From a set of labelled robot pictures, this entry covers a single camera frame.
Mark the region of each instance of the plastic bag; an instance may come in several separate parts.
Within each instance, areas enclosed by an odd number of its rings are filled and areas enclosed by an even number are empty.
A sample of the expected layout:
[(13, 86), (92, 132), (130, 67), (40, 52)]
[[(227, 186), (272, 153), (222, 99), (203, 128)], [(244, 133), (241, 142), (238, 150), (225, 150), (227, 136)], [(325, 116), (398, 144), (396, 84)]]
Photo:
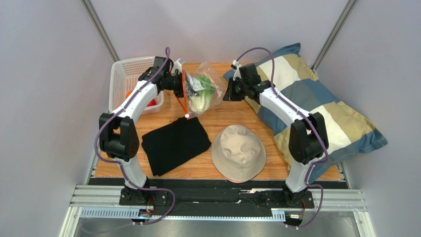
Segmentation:
[(191, 118), (222, 102), (227, 85), (210, 63), (202, 63), (193, 75), (186, 73), (185, 91)]

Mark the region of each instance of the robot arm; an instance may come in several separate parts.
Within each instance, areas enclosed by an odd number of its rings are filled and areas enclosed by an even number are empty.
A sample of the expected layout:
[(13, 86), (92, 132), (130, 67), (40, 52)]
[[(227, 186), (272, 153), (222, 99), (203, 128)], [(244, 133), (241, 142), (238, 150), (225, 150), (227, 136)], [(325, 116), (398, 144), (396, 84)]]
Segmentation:
[(108, 157), (118, 161), (119, 168), (125, 177), (125, 185), (130, 191), (136, 190), (136, 187), (148, 187), (148, 179), (143, 173), (137, 158), (139, 149), (139, 138), (137, 136), (135, 124), (147, 104), (153, 100), (162, 90), (173, 90), (177, 97), (183, 96), (181, 87), (181, 65), (182, 60), (174, 62), (172, 70), (169, 72), (170, 62), (164, 66), (158, 76), (149, 84), (147, 80), (163, 64), (164, 58), (156, 57), (154, 66), (149, 68), (139, 77), (133, 92), (127, 99), (111, 114), (103, 113), (99, 118), (99, 127), (112, 116), (123, 109), (115, 119), (113, 119), (100, 135), (99, 146), (105, 151)]
[(301, 109), (278, 89), (272, 90), (270, 81), (261, 81), (254, 64), (242, 66), (234, 61), (233, 68), (236, 71), (234, 77), (228, 82), (224, 100), (240, 101), (247, 96), (268, 108), (290, 128), (289, 150), (294, 161), (283, 190), (285, 203), (289, 206), (297, 205), (307, 191), (309, 169), (313, 163), (322, 159), (323, 154), (321, 144), (315, 134), (310, 131), (303, 116), (311, 121), (327, 149), (329, 142), (324, 118), (320, 113), (310, 114)]

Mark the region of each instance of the green vegetable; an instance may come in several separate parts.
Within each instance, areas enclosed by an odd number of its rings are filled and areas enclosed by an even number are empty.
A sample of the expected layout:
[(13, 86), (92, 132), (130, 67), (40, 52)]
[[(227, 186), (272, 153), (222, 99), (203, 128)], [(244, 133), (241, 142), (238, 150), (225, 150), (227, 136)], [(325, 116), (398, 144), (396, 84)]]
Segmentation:
[(212, 97), (215, 93), (215, 87), (212, 86), (211, 79), (206, 76), (200, 75), (198, 77), (194, 77), (194, 79), (200, 81), (200, 85), (203, 89), (197, 91), (199, 96), (191, 98), (189, 106), (193, 112), (202, 114), (211, 106)]

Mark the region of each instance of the blue and beige pillow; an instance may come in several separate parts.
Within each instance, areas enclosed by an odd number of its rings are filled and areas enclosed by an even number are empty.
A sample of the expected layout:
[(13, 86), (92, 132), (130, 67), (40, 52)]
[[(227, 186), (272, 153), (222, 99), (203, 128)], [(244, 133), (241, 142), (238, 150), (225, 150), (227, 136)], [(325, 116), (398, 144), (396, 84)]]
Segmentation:
[[(283, 47), (273, 53), (275, 57), (274, 84), (282, 94), (296, 105), (311, 112), (320, 112), (325, 118), (329, 138), (329, 162), (316, 165), (310, 182), (319, 178), (326, 170), (357, 153), (368, 153), (387, 144), (385, 137), (366, 117), (334, 96), (311, 71), (298, 54), (300, 43)], [(270, 80), (272, 62), (266, 57), (255, 63), (263, 80)], [(228, 71), (224, 77), (233, 77)], [(288, 164), (293, 157), (288, 149), (290, 129), (274, 113), (253, 100), (246, 99), (258, 117), (273, 130), (278, 149), (284, 154)]]

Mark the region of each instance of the beige hat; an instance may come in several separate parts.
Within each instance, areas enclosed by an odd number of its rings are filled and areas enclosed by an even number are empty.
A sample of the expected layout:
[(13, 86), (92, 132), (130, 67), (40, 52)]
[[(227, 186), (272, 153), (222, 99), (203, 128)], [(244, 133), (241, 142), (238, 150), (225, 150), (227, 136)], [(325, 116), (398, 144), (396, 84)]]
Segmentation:
[(213, 141), (212, 161), (227, 179), (242, 183), (262, 171), (266, 164), (266, 151), (260, 139), (249, 129), (231, 125)]

